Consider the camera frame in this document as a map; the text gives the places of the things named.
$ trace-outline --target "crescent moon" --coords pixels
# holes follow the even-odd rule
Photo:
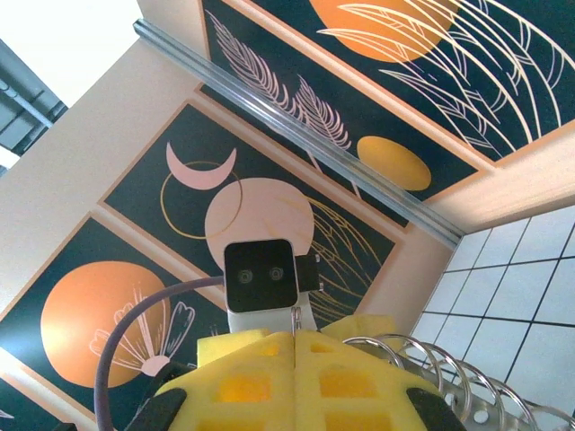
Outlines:
[[[227,160],[211,171],[196,171],[182,163],[168,142],[165,148],[165,159],[173,177],[184,186],[196,190],[210,190],[219,186],[232,172],[235,164],[235,148]]]

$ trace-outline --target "painted mural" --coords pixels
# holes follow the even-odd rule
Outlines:
[[[51,431],[60,421],[0,378],[0,431]]]
[[[575,119],[571,1],[253,2],[494,161]]]
[[[472,166],[222,0],[202,4],[212,62],[416,198],[434,196],[475,173]],[[238,115],[277,139],[249,114]],[[293,144],[278,141],[294,151]],[[366,198],[353,183],[326,171],[311,154],[294,152],[354,190],[358,198]],[[373,201],[368,203],[386,214]]]
[[[0,347],[93,410],[96,367],[111,331],[136,303],[179,282],[89,219],[0,321]],[[228,331],[226,313],[194,292],[138,318],[113,358],[114,424],[128,424],[168,361],[194,365],[197,339],[214,330]]]
[[[355,311],[394,246],[191,105],[105,204],[210,276],[223,274],[230,242],[287,238],[296,255],[319,254],[319,327]]]

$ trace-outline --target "coiled wire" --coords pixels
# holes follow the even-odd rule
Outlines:
[[[402,348],[398,352],[387,344],[392,339],[399,339],[402,342]],[[556,427],[553,431],[575,430],[575,419],[568,414],[524,400],[505,383],[486,376],[473,365],[455,359],[435,344],[424,343],[414,337],[401,334],[382,334],[373,338],[353,337],[343,342],[354,346],[378,347],[383,353],[380,357],[436,384],[439,392],[446,398],[446,402],[468,431],[541,431],[537,425],[535,413],[551,415],[561,420],[563,425]],[[424,363],[429,362],[429,366],[417,365],[408,359],[405,350],[410,347],[415,347],[422,352],[426,356]],[[457,384],[444,378],[444,376],[452,377],[452,374],[442,370],[444,365],[449,365],[455,370],[454,382]],[[472,384],[486,390],[492,396],[493,402],[475,395],[472,392]],[[512,400],[519,407],[522,412],[520,418],[506,411],[503,397]]]

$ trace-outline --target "tile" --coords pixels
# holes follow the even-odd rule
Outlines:
[[[573,346],[574,328],[534,324],[513,367],[509,386],[528,400],[572,413],[575,408]]]
[[[465,362],[503,382],[528,327],[528,323],[516,321],[483,320],[465,356]]]
[[[439,280],[438,286],[431,295],[426,312],[449,312],[464,286],[469,271],[446,273]]]
[[[535,319],[575,324],[575,259],[560,260]]]
[[[505,267],[471,271],[451,313],[483,316],[504,271]]]
[[[420,321],[417,322],[415,329],[411,333],[411,336],[419,341],[433,343],[435,338],[441,331],[443,323],[446,321],[447,316],[445,314],[430,314],[424,312]],[[410,347],[406,350],[407,354],[413,358],[424,361],[427,355],[415,347]]]
[[[524,219],[493,228],[474,267],[490,267],[510,263],[511,256],[519,244],[528,221],[529,219]]]
[[[485,240],[491,230],[481,231],[466,235],[457,245],[456,252],[449,261],[446,271],[459,269],[471,269],[482,250]]]
[[[564,258],[575,256],[575,233],[571,235],[569,242],[567,242],[567,247],[562,255]]]
[[[532,320],[555,263],[551,260],[508,267],[486,315]]]
[[[445,349],[455,359],[461,359],[469,347],[473,334],[477,330],[481,319],[476,317],[447,317],[435,344]]]
[[[532,217],[512,262],[559,258],[573,224],[575,206]]]

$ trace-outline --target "camera lens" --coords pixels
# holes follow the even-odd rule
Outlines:
[[[280,281],[284,277],[283,268],[274,267],[270,269],[270,277],[273,281]]]
[[[241,284],[247,285],[248,283],[252,282],[253,273],[249,269],[242,269],[237,275],[237,280]]]

